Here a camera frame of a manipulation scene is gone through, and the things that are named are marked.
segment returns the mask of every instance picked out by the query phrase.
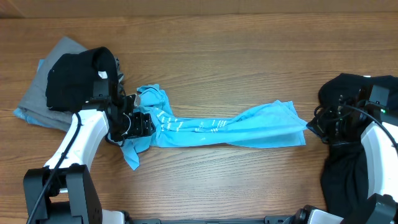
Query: gray fabric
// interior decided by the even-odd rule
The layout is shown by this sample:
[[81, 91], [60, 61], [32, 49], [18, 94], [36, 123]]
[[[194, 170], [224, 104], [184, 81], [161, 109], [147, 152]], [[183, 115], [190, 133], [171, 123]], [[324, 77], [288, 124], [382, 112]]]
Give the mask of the gray fabric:
[[[50, 111], [46, 106], [45, 89], [47, 87], [47, 75], [55, 62], [63, 54], [78, 54], [87, 49], [69, 37], [63, 37], [52, 51], [47, 55], [43, 65], [39, 68], [28, 91], [19, 102], [18, 108], [28, 116], [53, 128], [68, 131], [72, 122], [70, 112]], [[118, 68], [118, 78], [122, 80], [124, 75], [119, 71], [119, 60], [115, 57]]]

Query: wood grain tabletop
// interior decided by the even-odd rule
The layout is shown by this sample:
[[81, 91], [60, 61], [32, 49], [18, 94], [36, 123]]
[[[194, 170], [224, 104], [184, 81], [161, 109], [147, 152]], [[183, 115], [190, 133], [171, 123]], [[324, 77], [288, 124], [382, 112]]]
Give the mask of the wood grain tabletop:
[[[232, 117], [275, 100], [310, 121], [317, 93], [341, 72], [398, 74], [398, 14], [264, 14], [0, 20], [0, 223], [25, 223], [23, 176], [57, 150], [65, 133], [29, 125], [12, 111], [39, 59], [67, 35], [105, 46], [125, 89], [159, 83], [176, 116]], [[102, 207], [133, 218], [264, 218], [306, 204], [325, 209], [320, 175], [327, 147], [250, 149], [220, 144], [152, 147], [133, 171], [102, 142], [91, 176]], [[67, 200], [67, 196], [56, 198]]]

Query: black cloth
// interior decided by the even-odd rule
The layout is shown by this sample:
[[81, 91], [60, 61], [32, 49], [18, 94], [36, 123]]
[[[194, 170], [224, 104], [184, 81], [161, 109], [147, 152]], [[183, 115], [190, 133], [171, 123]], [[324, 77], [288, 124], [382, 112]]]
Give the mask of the black cloth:
[[[398, 78], [366, 78], [342, 73], [324, 84], [319, 91], [321, 105], [337, 104], [340, 95], [355, 97], [362, 86], [379, 85], [390, 89], [387, 106], [398, 110]], [[368, 198], [368, 167], [362, 144], [330, 146], [321, 186], [328, 212], [347, 217]]]
[[47, 77], [47, 107], [54, 111], [80, 111], [93, 96], [94, 81], [101, 79], [99, 71], [105, 71], [111, 82], [118, 83], [114, 57], [106, 47], [62, 55]]

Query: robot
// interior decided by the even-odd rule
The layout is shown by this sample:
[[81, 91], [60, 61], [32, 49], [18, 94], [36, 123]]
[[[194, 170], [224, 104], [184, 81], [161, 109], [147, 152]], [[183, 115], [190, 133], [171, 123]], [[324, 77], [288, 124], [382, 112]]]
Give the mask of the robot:
[[[139, 96], [121, 94], [107, 79], [95, 81], [93, 97], [75, 113], [60, 147], [41, 169], [30, 169], [24, 191], [30, 223], [41, 224], [365, 224], [398, 223], [398, 115], [387, 109], [389, 90], [363, 88], [356, 98], [341, 96], [338, 105], [319, 106], [307, 124], [325, 144], [361, 141], [369, 171], [368, 200], [341, 218], [306, 205], [292, 216], [235, 220], [134, 220], [128, 212], [101, 207], [90, 167], [100, 141], [119, 145], [125, 139], [150, 136], [149, 114], [135, 110]], [[68, 192], [68, 202], [50, 197]]]

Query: black cable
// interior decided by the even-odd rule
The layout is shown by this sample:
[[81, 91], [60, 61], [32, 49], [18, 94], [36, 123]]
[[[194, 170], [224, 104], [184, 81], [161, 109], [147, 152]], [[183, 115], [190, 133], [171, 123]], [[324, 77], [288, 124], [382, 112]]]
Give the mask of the black cable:
[[345, 107], [345, 108], [349, 108], [349, 109], [358, 111], [358, 112], [362, 113], [363, 115], [367, 116], [368, 118], [370, 118], [371, 120], [373, 120], [386, 133], [388, 138], [391, 140], [392, 145], [395, 147], [395, 149], [398, 152], [398, 144], [397, 144], [396, 140], [394, 139], [394, 137], [392, 137], [391, 133], [376, 118], [374, 118], [373, 116], [371, 116], [367, 112], [365, 112], [363, 110], [360, 110], [360, 109], [358, 109], [358, 108], [356, 108], [354, 106], [342, 105], [342, 104], [339, 104], [338, 106], [342, 106], [342, 107]]
[[30, 214], [30, 217], [29, 217], [28, 220], [26, 221], [26, 224], [31, 224], [31, 223], [32, 223], [33, 217], [35, 216], [35, 213], [36, 213], [36, 211], [37, 211], [37, 209], [38, 209], [38, 207], [39, 207], [40, 201], [43, 199], [44, 194], [47, 193], [47, 191], [49, 190], [49, 186], [50, 186], [50, 184], [51, 184], [51, 182], [52, 182], [52, 179], [54, 178], [55, 173], [57, 172], [57, 170], [58, 170], [59, 167], [61, 166], [63, 160], [66, 158], [66, 156], [67, 156], [67, 154], [68, 154], [68, 152], [69, 152], [69, 149], [71, 148], [73, 142], [75, 141], [75, 139], [76, 139], [76, 137], [77, 137], [77, 135], [78, 135], [78, 133], [79, 133], [79, 131], [80, 131], [81, 118], [80, 118], [80, 115], [79, 115], [78, 113], [75, 113], [75, 115], [76, 115], [77, 120], [78, 120], [76, 131], [75, 131], [75, 133], [73, 134], [73, 136], [72, 136], [72, 138], [71, 138], [69, 144], [68, 144], [67, 147], [65, 148], [64, 152], [61, 154], [61, 158], [59, 159], [59, 161], [58, 161], [57, 164], [55, 165], [54, 169], [52, 170], [52, 172], [51, 172], [49, 178], [47, 179], [46, 183], [44, 184], [43, 189], [42, 189], [42, 191], [41, 191], [41, 193], [40, 193], [40, 195], [39, 195], [39, 197], [38, 197], [38, 199], [37, 199], [37, 201], [36, 201], [36, 204], [35, 204], [35, 206], [33, 207], [32, 213]]

